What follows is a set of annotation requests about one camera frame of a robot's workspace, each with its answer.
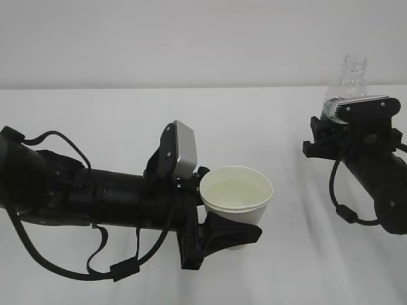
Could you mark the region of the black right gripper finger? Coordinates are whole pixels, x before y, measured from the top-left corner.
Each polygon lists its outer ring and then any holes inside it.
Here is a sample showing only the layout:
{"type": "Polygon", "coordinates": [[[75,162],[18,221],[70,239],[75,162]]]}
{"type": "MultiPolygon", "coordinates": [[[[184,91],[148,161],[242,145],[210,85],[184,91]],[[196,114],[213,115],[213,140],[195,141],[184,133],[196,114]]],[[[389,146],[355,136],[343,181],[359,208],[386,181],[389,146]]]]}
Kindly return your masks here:
{"type": "Polygon", "coordinates": [[[315,143],[323,143],[335,139],[345,129],[345,125],[336,124],[330,119],[324,121],[316,116],[311,117],[310,127],[315,143]]]}

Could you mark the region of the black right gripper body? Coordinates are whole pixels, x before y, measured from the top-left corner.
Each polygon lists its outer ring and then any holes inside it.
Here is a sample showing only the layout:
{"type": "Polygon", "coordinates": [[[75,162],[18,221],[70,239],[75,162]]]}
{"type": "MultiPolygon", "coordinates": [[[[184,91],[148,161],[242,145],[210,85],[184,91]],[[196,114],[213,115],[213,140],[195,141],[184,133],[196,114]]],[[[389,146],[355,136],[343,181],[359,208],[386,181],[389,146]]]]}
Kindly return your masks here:
{"type": "Polygon", "coordinates": [[[336,159],[354,153],[387,154],[401,146],[403,134],[389,122],[345,125],[335,139],[323,143],[304,141],[302,151],[308,158],[336,159]]]}

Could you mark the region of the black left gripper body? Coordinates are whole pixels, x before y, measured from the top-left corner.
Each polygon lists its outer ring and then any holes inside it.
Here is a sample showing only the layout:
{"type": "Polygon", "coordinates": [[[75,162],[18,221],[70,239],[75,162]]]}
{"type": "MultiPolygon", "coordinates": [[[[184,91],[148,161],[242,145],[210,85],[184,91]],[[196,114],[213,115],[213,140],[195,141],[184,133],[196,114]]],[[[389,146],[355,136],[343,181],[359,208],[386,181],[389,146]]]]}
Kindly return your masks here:
{"type": "Polygon", "coordinates": [[[199,270],[204,261],[203,231],[197,207],[203,205],[199,195],[199,179],[190,177],[176,184],[175,212],[172,225],[177,233],[181,268],[199,270]]]}

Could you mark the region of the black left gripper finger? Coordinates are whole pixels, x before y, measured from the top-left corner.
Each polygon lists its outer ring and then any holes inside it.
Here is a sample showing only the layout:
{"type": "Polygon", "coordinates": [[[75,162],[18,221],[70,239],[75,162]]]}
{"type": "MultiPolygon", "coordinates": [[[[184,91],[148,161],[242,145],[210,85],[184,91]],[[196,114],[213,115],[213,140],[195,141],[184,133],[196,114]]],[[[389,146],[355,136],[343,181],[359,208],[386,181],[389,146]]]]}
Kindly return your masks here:
{"type": "Polygon", "coordinates": [[[202,224],[203,257],[207,257],[227,248],[256,243],[262,235],[257,225],[226,219],[209,212],[202,224]]]}
{"type": "Polygon", "coordinates": [[[198,170],[193,174],[193,182],[195,184],[195,190],[200,190],[200,183],[202,179],[210,172],[210,169],[205,166],[198,167],[198,170]]]}

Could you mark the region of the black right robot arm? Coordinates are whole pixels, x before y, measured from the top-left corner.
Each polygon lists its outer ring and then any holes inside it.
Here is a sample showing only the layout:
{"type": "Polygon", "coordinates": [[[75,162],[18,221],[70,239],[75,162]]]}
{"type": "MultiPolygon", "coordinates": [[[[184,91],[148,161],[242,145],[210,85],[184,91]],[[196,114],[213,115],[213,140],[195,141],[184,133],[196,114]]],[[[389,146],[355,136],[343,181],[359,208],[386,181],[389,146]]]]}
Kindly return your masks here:
{"type": "Polygon", "coordinates": [[[334,162],[328,182],[336,214],[349,224],[382,226],[390,234],[406,234],[406,162],[396,156],[405,151],[403,134],[391,119],[333,126],[315,116],[310,119],[314,136],[303,143],[308,158],[334,162]],[[344,164],[373,200],[375,219],[365,220],[335,195],[335,177],[344,164]]]}

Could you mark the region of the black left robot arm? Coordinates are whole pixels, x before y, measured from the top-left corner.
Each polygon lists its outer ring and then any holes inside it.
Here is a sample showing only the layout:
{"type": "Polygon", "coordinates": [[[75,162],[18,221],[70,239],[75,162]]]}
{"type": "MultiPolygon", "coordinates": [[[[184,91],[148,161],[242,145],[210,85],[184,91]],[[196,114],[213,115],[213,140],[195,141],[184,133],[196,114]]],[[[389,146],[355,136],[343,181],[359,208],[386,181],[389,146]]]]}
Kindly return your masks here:
{"type": "Polygon", "coordinates": [[[136,274],[156,254],[171,231],[177,235],[181,267],[197,270],[208,255],[256,243],[262,230],[254,224],[209,212],[199,222],[201,181],[209,174],[197,166],[193,130],[169,123],[142,175],[92,168],[85,156],[73,159],[35,150],[51,132],[34,139],[6,126],[1,130],[1,207],[31,257],[45,269],[81,281],[118,281],[136,274]],[[108,226],[155,229],[160,235],[144,255],[113,264],[100,273],[76,273],[46,260],[34,247],[24,223],[41,226],[91,226],[106,244],[108,226]]]}

